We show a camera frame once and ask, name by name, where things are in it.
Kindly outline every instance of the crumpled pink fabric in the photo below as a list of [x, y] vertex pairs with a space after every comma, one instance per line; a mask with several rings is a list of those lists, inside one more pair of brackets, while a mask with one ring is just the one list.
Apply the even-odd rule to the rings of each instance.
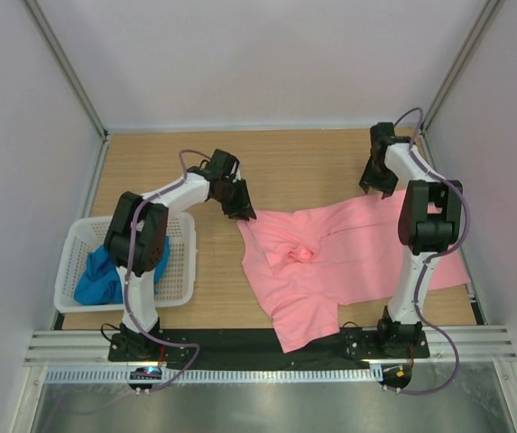
[[[242, 266], [284, 353], [339, 331], [338, 304], [393, 295], [402, 267], [397, 225], [405, 191], [239, 221]], [[430, 289], [468, 282], [458, 253], [443, 257]]]

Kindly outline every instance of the white plastic basket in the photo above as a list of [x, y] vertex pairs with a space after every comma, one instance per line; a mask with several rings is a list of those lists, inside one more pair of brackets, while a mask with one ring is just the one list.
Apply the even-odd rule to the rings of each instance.
[[[86, 270], [86, 260], [106, 237], [110, 216], [83, 218], [69, 229], [61, 253], [53, 303], [61, 313], [113, 311], [124, 309], [122, 304], [81, 305], [74, 300], [74, 290]], [[196, 274], [196, 230], [194, 218], [181, 213], [168, 221], [166, 235], [170, 237], [170, 257], [162, 279], [156, 285], [154, 304], [176, 307], [192, 297]]]

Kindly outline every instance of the blue towel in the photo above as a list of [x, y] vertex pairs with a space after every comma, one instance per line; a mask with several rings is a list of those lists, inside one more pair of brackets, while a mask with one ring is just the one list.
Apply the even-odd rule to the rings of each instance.
[[[170, 238], [166, 236], [164, 254], [153, 273], [154, 285], [162, 278], [170, 257]], [[122, 282], [104, 246], [88, 255], [86, 271], [74, 290], [74, 299], [82, 305], [121, 304]]]

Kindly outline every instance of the wooden table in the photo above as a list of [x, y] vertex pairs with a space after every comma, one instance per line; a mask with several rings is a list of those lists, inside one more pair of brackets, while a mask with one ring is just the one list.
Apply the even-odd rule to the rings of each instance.
[[[294, 211], [331, 205], [363, 194], [358, 181], [369, 155], [368, 130], [251, 131], [171, 134], [119, 134], [112, 137], [93, 207], [93, 216], [112, 215], [119, 196], [157, 189], [180, 176], [177, 153], [220, 148], [243, 164], [255, 209]], [[189, 166], [198, 164], [189, 156]], [[235, 222], [219, 203], [188, 210], [196, 220], [197, 275], [194, 296], [184, 306], [159, 309], [162, 327], [271, 327], [243, 274], [244, 243]], [[387, 299], [340, 306], [340, 323], [375, 326]], [[441, 325], [474, 325], [459, 286], [427, 296], [426, 317]], [[96, 329], [118, 324], [122, 313], [69, 313], [64, 329]]]

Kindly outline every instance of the gray wall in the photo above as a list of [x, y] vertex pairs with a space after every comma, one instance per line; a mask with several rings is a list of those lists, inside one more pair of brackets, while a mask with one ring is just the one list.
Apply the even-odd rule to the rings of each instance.
[[484, 0], [40, 0], [109, 129], [364, 124], [428, 105]]
[[0, 431], [98, 144], [21, 2], [0, 0]]
[[466, 255], [493, 323], [517, 348], [517, 2], [505, 2], [429, 130], [443, 173], [473, 212]]

